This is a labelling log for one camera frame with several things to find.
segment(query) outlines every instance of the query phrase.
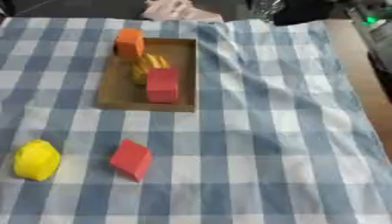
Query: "cardboard tray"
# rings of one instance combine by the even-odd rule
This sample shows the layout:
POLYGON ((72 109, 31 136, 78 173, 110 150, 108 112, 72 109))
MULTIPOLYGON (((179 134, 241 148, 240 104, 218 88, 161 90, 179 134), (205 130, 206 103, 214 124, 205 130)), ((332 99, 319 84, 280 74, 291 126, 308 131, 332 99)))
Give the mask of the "cardboard tray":
POLYGON ((157 104, 147 100, 145 87, 134 85, 130 63, 114 53, 108 58, 101 78, 96 103, 102 109, 132 109, 168 112, 193 112, 196 102, 196 40, 180 38, 145 38, 147 53, 164 56, 179 70, 178 102, 157 104))

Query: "orange cube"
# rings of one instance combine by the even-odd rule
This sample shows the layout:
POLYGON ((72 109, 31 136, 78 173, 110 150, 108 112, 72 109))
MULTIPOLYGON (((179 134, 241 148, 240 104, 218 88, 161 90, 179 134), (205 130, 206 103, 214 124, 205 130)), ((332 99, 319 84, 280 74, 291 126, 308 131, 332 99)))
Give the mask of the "orange cube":
POLYGON ((120 30, 115 39, 118 56, 133 60, 144 52, 143 34, 139 30, 125 28, 120 30))

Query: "gingham tablecloth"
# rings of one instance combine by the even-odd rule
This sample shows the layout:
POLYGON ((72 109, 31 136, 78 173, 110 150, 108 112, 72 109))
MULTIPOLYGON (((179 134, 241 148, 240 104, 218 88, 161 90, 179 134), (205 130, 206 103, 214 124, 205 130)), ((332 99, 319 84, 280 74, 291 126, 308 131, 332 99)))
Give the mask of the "gingham tablecloth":
POLYGON ((391 166, 320 22, 13 18, 0 35, 2 224, 392 223, 391 166), (94 107, 122 27, 198 39, 195 113, 94 107), (59 169, 14 177, 37 138, 59 169), (143 183, 109 166, 124 138, 153 152, 143 183))

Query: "yellow lemon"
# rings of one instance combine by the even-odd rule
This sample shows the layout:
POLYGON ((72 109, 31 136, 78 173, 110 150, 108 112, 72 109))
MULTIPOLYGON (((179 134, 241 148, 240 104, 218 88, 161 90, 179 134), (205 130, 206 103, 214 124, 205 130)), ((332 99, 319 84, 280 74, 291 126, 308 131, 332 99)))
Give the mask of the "yellow lemon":
POLYGON ((14 172, 21 178, 42 181, 51 176, 60 163, 60 154, 44 140, 34 140, 17 150, 14 172))

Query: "red block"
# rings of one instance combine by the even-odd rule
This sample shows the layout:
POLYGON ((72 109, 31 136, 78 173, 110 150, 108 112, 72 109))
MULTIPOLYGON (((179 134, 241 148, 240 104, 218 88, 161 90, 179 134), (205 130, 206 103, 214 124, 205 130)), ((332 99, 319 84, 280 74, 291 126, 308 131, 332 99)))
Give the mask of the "red block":
POLYGON ((154 68, 147 75, 147 99, 156 103, 173 103, 179 98, 179 70, 154 68))
POLYGON ((123 140, 110 159, 119 171, 140 182, 150 166, 152 155, 147 147, 130 140, 123 140))

